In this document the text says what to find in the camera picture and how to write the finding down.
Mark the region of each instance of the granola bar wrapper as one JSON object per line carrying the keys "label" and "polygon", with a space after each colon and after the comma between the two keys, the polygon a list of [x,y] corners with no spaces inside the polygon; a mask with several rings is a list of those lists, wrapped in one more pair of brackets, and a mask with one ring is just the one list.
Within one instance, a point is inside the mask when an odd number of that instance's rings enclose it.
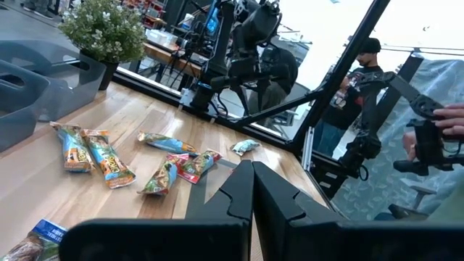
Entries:
{"label": "granola bar wrapper", "polygon": [[223,156],[211,149],[201,153],[198,157],[186,162],[179,172],[179,176],[197,184],[202,174],[209,170]]}
{"label": "granola bar wrapper", "polygon": [[47,220],[41,220],[28,236],[13,247],[2,261],[59,260],[58,246],[65,235],[66,229]]}
{"label": "granola bar wrapper", "polygon": [[154,173],[152,178],[145,185],[139,194],[167,195],[170,187],[173,185],[178,171],[185,162],[189,160],[188,154],[172,154],[166,157],[159,169]]}
{"label": "granola bar wrapper", "polygon": [[156,133],[146,133],[139,131],[137,135],[138,141],[143,141],[148,145],[157,147],[158,149],[165,150],[175,154],[189,154],[190,156],[198,156],[196,149],[183,141],[175,138],[170,138]]}
{"label": "granola bar wrapper", "polygon": [[109,144],[108,130],[84,129],[82,133],[110,189],[127,186],[136,181],[136,175],[120,161],[116,151]]}
{"label": "granola bar wrapper", "polygon": [[260,144],[256,141],[248,139],[245,141],[240,141],[237,144],[233,145],[231,147],[231,150],[241,157],[245,154],[245,152],[249,152],[253,149],[256,149],[259,145]]}
{"label": "granola bar wrapper", "polygon": [[50,122],[63,144],[65,170],[76,173],[87,173],[94,169],[94,162],[80,134],[79,125],[65,125]]}

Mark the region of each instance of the green leaves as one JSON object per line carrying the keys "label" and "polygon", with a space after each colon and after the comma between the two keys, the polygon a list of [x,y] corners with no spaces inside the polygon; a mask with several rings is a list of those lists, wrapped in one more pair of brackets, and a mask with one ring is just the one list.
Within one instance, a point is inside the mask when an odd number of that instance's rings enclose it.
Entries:
{"label": "green leaves", "polygon": [[146,36],[136,9],[119,0],[74,0],[61,31],[79,49],[103,62],[129,62],[144,55]]}

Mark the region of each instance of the black cap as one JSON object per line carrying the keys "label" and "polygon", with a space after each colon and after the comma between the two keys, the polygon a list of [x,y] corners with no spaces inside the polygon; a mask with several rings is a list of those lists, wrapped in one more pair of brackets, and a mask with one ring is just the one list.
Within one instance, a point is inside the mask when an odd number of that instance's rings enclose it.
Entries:
{"label": "black cap", "polygon": [[380,41],[377,38],[368,38],[360,50],[360,54],[377,54],[381,50]]}

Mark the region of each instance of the gray plastic bin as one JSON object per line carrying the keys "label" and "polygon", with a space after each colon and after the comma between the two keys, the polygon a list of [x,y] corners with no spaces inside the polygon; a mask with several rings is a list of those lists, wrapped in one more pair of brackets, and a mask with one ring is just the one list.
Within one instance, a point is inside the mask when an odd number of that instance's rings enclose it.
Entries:
{"label": "gray plastic bin", "polygon": [[106,70],[102,63],[47,41],[0,41],[0,59],[58,80],[51,80],[41,121],[58,120],[92,102]]}
{"label": "gray plastic bin", "polygon": [[50,81],[0,60],[0,152],[32,135]]}

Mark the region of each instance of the wooden tabletop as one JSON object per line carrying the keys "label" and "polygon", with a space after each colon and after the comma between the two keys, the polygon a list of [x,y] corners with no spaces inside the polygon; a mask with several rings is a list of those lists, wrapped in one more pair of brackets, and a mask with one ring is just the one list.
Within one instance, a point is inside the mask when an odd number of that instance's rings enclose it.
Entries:
{"label": "wooden tabletop", "polygon": [[[168,51],[165,51],[159,47],[154,46],[153,44],[150,43],[144,43],[144,48],[145,48],[145,53],[149,57],[167,65],[169,64],[171,60],[171,53]],[[184,59],[180,59],[177,62],[176,68],[179,70],[182,70],[182,68],[185,67],[184,73],[190,75],[190,76],[196,76],[198,77],[202,71],[202,68],[198,65],[195,65],[193,62],[189,62],[189,65],[186,65],[187,61]]]}
{"label": "wooden tabletop", "polygon": [[[7,253],[25,238],[42,218],[66,228],[92,218],[185,218],[192,187],[196,185],[178,178],[166,197],[136,193],[167,155],[167,152],[137,142],[140,130],[178,138],[199,151],[214,149],[225,161],[234,164],[242,159],[264,162],[324,204],[293,154],[262,144],[240,158],[229,148],[247,136],[199,120],[115,83],[106,92],[98,93],[92,103],[59,122],[109,130],[112,146],[137,175],[137,181],[123,188],[109,189],[99,170],[73,174],[64,171],[62,145],[56,132],[48,124],[39,123],[30,138],[0,154],[0,254]],[[216,181],[214,175],[208,176],[208,180]],[[260,253],[254,228],[252,259],[261,260]]]}

